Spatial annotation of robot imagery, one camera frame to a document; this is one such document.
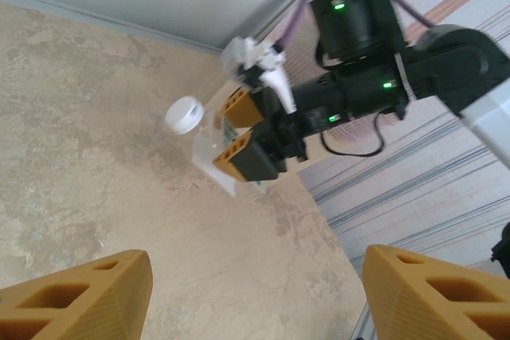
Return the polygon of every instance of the striped wall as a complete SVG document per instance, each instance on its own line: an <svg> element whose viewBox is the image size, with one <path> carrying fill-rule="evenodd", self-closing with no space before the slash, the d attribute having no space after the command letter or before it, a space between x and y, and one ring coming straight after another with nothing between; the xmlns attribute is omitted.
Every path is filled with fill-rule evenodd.
<svg viewBox="0 0 510 340"><path fill-rule="evenodd" d="M482 29L510 52L510 0L408 1L436 23ZM399 15L418 38L422 26ZM436 99L411 104L383 134L388 147L376 158L331 157L300 173L356 270L372 243L468 266L488 259L510 221L510 170ZM368 135L345 150L376 144Z"/></svg>

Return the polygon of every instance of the clear plastic bottle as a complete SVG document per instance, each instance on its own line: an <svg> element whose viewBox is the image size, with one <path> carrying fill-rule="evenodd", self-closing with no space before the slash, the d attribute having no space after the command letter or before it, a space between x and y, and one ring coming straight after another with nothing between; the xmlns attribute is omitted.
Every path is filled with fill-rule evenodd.
<svg viewBox="0 0 510 340"><path fill-rule="evenodd" d="M193 96L177 100L165 115L165 124L179 136L184 155L232 196L255 198L265 192L261 182L239 182L213 164L236 138L237 132L219 111L206 111Z"/></svg>

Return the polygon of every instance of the cable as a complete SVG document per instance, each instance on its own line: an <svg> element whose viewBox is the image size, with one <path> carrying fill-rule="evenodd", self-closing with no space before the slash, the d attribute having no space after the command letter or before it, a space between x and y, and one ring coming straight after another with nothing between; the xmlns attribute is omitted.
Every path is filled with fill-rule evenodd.
<svg viewBox="0 0 510 340"><path fill-rule="evenodd" d="M284 31L284 34L278 39L277 45L281 49L285 49L285 47L290 42L290 39L292 38L292 35L294 32L296 32L297 25L300 22L301 17L303 16L304 10L306 10L306 5L308 4L310 0L301 0L300 4L298 5L296 12L292 16L291 21L287 25L287 29Z"/></svg>
<svg viewBox="0 0 510 340"><path fill-rule="evenodd" d="M329 153L334 154L334 155L342 155L342 156L347 156L347 157L361 157L361 158L374 157L377 154L382 153L383 150L384 150L384 147L386 146L386 143L384 142L383 135L381 134L381 130L379 129L379 125L378 125L379 116L382 113L383 113L383 111L379 111L375 115L375 117L374 117L373 124L374 124L375 134L379 137L380 144L379 144L379 147L376 150L372 151L371 153L366 153L366 154L351 154L351 153L341 153L339 151L333 150L326 143L326 139L324 138L324 132L323 131L320 132L320 143L322 143L322 146L324 147L324 149L326 151L328 151Z"/></svg>
<svg viewBox="0 0 510 340"><path fill-rule="evenodd" d="M427 28L432 28L435 26L430 19L428 19L425 15L420 14L415 8L412 7L411 4L406 2L405 0L395 0L409 15L415 18L417 21L422 23Z"/></svg>
<svg viewBox="0 0 510 340"><path fill-rule="evenodd" d="M326 69L327 71L334 71L336 68L340 68L342 66L341 64L324 65L324 47L320 44L320 40L317 41L316 46L316 63L322 69Z"/></svg>

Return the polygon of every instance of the bottle label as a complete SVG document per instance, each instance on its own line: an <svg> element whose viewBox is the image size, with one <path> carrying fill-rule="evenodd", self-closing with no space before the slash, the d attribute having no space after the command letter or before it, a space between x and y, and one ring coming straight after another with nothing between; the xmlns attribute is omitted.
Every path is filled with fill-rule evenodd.
<svg viewBox="0 0 510 340"><path fill-rule="evenodd" d="M229 123L229 121L223 117L223 149L226 149L233 143L236 139L239 138L239 134L236 132L234 127Z"/></svg>

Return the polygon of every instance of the beige floor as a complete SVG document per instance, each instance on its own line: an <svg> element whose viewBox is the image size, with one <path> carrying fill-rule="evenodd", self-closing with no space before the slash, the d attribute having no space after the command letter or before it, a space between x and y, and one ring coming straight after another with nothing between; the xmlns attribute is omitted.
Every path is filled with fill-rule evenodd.
<svg viewBox="0 0 510 340"><path fill-rule="evenodd" d="M143 338L345 339L365 298L299 179L233 201L159 129L218 58L0 4L0 287L149 252Z"/></svg>

